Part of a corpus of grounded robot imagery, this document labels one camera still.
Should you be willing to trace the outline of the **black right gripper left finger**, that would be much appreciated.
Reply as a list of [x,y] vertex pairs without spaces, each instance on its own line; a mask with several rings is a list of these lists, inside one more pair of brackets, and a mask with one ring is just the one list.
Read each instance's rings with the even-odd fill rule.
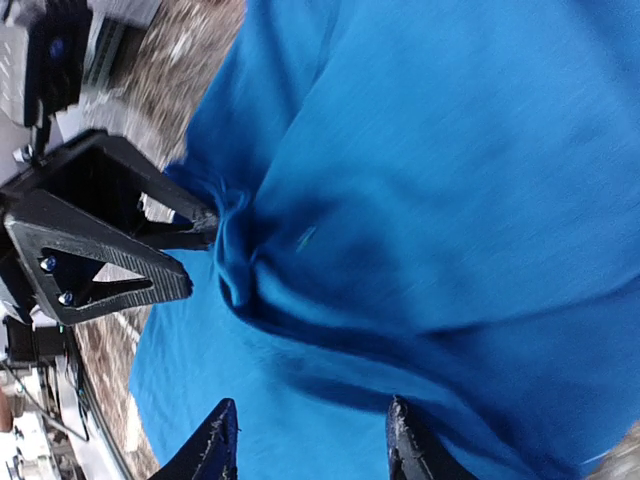
[[157,480],[236,480],[238,433],[235,402],[224,398],[157,471]]

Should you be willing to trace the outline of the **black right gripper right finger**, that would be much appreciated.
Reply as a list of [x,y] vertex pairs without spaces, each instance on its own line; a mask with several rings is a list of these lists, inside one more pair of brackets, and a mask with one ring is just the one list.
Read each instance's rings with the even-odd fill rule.
[[394,396],[386,416],[386,443],[391,480],[473,480],[416,416],[401,396]]

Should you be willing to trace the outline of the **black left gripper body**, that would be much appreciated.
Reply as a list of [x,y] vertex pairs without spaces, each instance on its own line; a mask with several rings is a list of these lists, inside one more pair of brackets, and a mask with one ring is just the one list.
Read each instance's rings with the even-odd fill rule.
[[33,289],[21,267],[17,251],[4,230],[1,231],[1,306],[12,318],[25,325],[33,324]]

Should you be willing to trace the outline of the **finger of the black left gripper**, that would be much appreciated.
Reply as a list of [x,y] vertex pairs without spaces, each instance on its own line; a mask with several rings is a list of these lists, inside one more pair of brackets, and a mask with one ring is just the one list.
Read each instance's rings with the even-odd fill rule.
[[3,213],[2,230],[35,307],[66,326],[193,291],[179,261],[48,192],[32,192]]
[[151,247],[202,250],[216,236],[212,207],[178,186],[127,138],[90,129],[1,186],[1,212],[43,190]]

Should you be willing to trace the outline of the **blue printed t-shirt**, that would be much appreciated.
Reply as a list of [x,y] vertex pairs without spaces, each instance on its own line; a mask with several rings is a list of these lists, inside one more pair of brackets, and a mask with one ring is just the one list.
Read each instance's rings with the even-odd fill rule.
[[405,398],[479,479],[581,479],[639,418],[639,5],[251,1],[167,175],[215,205],[130,388],[168,463],[384,479]]

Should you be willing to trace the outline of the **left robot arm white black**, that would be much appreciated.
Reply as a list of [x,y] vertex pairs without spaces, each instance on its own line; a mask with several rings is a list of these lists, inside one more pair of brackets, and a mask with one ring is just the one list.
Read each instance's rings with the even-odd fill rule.
[[89,129],[50,148],[53,117],[79,101],[92,11],[84,1],[1,5],[1,110],[29,142],[1,182],[1,304],[64,325],[185,299],[174,249],[214,239],[213,210],[129,140]]

